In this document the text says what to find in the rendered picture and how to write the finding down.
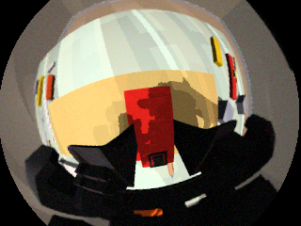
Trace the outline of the white shallow tray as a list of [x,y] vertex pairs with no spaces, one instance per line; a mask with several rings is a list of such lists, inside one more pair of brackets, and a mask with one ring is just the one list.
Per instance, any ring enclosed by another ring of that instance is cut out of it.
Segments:
[[68,173],[71,173],[72,176],[76,176],[76,173],[74,172],[76,170],[76,167],[78,167],[78,165],[76,165],[76,163],[71,163],[69,161],[64,161],[63,158],[59,159],[59,161],[57,161],[57,163],[60,163],[61,166],[64,167],[64,169],[67,169]]

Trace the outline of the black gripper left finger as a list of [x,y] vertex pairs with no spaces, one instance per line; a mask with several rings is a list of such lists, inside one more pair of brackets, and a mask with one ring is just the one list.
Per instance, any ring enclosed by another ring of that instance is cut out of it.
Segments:
[[105,143],[104,146],[69,144],[67,151],[78,163],[108,167],[127,184],[127,187],[135,188],[135,160],[138,143],[135,140],[133,125],[124,129],[121,135]]

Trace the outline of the brown wooden-handled awl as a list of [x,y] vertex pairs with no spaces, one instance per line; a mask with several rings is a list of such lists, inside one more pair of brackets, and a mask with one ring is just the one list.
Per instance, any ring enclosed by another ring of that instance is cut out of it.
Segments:
[[170,163],[168,163],[168,167],[166,167],[168,170],[169,170],[169,174],[170,174],[170,176],[172,176],[172,178],[173,178],[173,172],[174,172],[174,170],[173,170],[173,163],[172,162],[170,162]]

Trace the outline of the yellow flat bar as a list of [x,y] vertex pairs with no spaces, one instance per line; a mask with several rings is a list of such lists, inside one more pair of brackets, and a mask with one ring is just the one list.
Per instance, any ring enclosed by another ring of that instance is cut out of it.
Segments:
[[219,68],[222,67],[222,52],[221,52],[221,46],[219,46],[219,42],[214,37],[210,38],[212,50],[214,50],[212,53],[214,53],[214,65],[218,65]]
[[38,104],[37,106],[42,106],[40,103],[41,103],[41,94],[42,94],[42,87],[44,87],[44,75],[40,77],[39,79],[39,83],[38,83],[38,91],[39,91],[39,94],[38,94]]

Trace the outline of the tan wooden floor panel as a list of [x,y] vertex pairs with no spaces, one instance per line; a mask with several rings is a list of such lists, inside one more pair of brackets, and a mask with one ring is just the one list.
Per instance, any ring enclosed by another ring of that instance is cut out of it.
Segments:
[[144,71],[97,80],[49,103],[54,140],[61,154],[69,144],[104,146],[129,127],[124,90],[169,87],[174,121],[193,127],[218,124],[214,74],[192,71]]

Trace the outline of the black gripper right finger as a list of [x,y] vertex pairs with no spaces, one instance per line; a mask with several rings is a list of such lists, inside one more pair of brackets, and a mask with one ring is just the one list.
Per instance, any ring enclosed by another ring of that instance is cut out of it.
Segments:
[[229,132],[234,132],[234,127],[237,127],[237,120],[226,121],[225,124],[218,124],[217,127],[207,129],[193,127],[184,121],[174,121],[174,146],[183,159],[182,162],[189,176],[200,173],[199,167],[206,159],[215,141],[228,135]]

